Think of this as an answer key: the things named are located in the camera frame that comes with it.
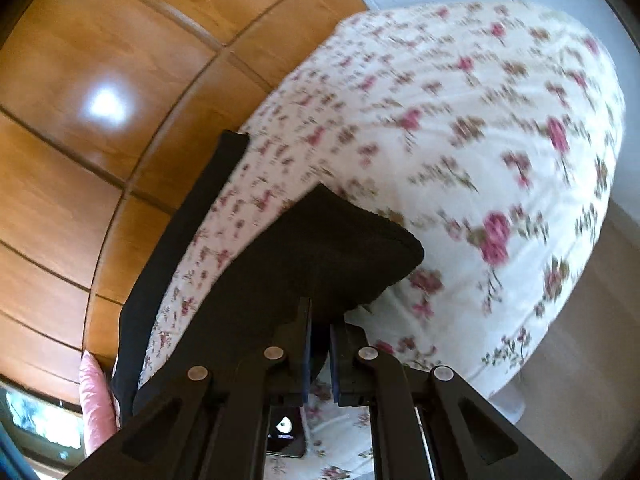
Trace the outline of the pink pillow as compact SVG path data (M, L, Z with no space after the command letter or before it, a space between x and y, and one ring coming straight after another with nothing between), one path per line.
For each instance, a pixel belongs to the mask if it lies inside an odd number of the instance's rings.
M82 433L85 452L89 456L116 434L118 422L106 375L88 351L81 356L78 376Z

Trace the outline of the black pants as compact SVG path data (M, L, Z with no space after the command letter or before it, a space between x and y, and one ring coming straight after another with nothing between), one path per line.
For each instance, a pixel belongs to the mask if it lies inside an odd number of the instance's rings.
M206 287L174 352L138 383L160 303L206 212L238 169L250 143L226 130L213 157L171 218L119 315L111 382L126 424L190 367L201 365L219 385L231 384L239 362L272 341L310 299L312 324L370 304L410 274L424 249L397 223L360 209L319 184L262 231Z

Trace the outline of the wooden wardrobe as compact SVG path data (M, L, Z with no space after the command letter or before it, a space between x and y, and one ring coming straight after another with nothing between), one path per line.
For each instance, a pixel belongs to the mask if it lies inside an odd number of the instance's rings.
M13 0L1 21L1 375L75 403L218 143L363 0Z

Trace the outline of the window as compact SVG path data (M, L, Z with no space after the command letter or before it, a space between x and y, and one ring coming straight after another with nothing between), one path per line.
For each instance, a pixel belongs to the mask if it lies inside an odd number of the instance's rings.
M28 458L71 470L86 457L79 414L5 385L1 386L1 422Z

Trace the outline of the floral bed sheet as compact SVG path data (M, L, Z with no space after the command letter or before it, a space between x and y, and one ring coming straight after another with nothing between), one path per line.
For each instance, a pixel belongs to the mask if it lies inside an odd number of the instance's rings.
M359 13L243 125L247 150L177 263L140 390L197 328L242 251L315 186L420 240L416 270L349 312L416 370L489 400L518 374L597 243L624 136L612 56L565 13L521 2Z

